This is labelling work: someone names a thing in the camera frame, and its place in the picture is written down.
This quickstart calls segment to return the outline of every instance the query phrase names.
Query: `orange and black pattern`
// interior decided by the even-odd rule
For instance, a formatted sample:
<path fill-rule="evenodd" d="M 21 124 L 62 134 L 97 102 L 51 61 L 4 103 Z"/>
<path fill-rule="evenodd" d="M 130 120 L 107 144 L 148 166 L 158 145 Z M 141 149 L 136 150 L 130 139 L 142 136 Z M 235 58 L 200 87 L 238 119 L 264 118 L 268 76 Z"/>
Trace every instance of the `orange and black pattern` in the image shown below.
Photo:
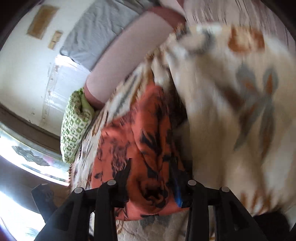
<path fill-rule="evenodd" d="M 167 185 L 172 158 L 183 170 L 172 140 L 163 90 L 151 83 L 126 115 L 102 129 L 91 187 L 114 179 L 130 159 L 126 181 L 129 202 L 125 208 L 115 210 L 116 218 L 138 220 L 147 215 L 172 214 L 180 210 Z"/>

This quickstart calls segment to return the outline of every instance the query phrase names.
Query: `fabric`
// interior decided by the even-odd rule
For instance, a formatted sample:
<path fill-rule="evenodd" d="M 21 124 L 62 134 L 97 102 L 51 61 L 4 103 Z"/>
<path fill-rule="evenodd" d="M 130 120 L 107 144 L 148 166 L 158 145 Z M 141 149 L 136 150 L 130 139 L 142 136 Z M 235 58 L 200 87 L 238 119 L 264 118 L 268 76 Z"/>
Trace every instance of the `fabric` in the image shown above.
<path fill-rule="evenodd" d="M 149 84 L 131 110 L 102 129 L 91 187 L 114 179 L 130 162 L 126 180 L 129 201 L 115 210 L 117 219 L 139 220 L 147 215 L 180 211 L 169 182 L 169 163 L 184 170 L 172 139 L 168 107 L 162 89 Z"/>
<path fill-rule="evenodd" d="M 93 116 L 94 110 L 87 102 L 83 89 L 74 91 L 68 100 L 61 129 L 61 153 L 64 162 L 74 161 L 76 150 Z"/>
<path fill-rule="evenodd" d="M 277 37 L 292 54 L 296 54 L 295 40 L 290 32 L 260 0 L 185 0 L 183 8 L 189 25 L 216 22 L 251 26 L 264 34 Z"/>
<path fill-rule="evenodd" d="M 153 6 L 149 0 L 97 0 L 69 33 L 61 55 L 92 70 L 113 39 Z"/>
<path fill-rule="evenodd" d="M 185 21 L 173 10 L 154 7 L 131 23 L 113 41 L 88 76 L 84 88 L 89 103 L 101 109 L 119 82 L 144 60 L 147 52 L 162 44 L 177 24 Z"/>
<path fill-rule="evenodd" d="M 183 9 L 183 0 L 160 0 L 159 2 L 161 6 L 171 8 L 180 13 L 182 16 L 185 16 L 185 11 Z"/>
<path fill-rule="evenodd" d="M 171 120 L 176 148 L 182 161 L 192 160 L 194 179 L 207 187 L 228 186 L 252 215 L 278 208 L 286 213 L 296 203 L 295 64 L 278 39 L 255 29 L 178 28 L 117 86 L 76 154 L 71 190 L 90 188 L 101 130 L 130 110 L 152 78 L 168 104 L 186 108 L 177 124 Z M 175 89 L 184 105 L 175 101 Z M 184 240 L 186 218 L 172 218 L 179 227 L 173 238 L 151 217 L 117 221 L 119 237 L 148 240 L 152 230 L 155 240 Z"/>

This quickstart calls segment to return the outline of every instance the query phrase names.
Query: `white wall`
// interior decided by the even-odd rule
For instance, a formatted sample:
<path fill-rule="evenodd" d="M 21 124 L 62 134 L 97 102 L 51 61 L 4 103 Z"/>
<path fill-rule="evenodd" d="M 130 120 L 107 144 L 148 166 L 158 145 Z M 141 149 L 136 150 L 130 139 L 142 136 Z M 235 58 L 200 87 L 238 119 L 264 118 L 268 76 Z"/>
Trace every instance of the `white wall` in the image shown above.
<path fill-rule="evenodd" d="M 50 22 L 42 40 L 27 35 L 40 6 L 34 7 L 17 24 L 0 51 L 0 102 L 17 115 L 41 125 L 43 102 L 49 74 L 68 33 L 94 0 L 45 0 L 60 9 Z M 63 36 L 54 50 L 48 44 L 56 30 Z M 60 118 L 43 128 L 59 135 Z"/>

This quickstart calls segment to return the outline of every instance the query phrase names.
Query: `cream floral fabric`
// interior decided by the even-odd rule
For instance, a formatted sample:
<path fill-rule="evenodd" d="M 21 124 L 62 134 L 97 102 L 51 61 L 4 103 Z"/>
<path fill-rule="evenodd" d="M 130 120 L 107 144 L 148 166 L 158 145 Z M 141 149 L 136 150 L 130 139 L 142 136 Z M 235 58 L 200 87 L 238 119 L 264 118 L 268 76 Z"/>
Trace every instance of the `cream floral fabric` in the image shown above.
<path fill-rule="evenodd" d="M 106 103 L 76 154 L 71 190 L 90 188 L 102 128 L 129 111 L 154 81 L 164 89 L 172 119 L 186 110 L 173 131 L 194 179 L 210 188 L 228 186 L 252 215 L 288 210 L 296 197 L 295 66 L 284 45 L 261 31 L 180 27 Z M 157 218 L 143 222 L 117 222 L 119 240 L 149 240 L 148 230 L 157 233 L 155 240 L 185 238 L 186 214 L 170 217 L 164 227 Z M 166 236 L 170 222 L 179 222 L 179 229 Z"/>
<path fill-rule="evenodd" d="M 251 26 L 278 38 L 291 53 L 296 54 L 295 40 L 290 32 L 260 0 L 184 0 L 184 11 L 191 26 L 208 23 Z"/>

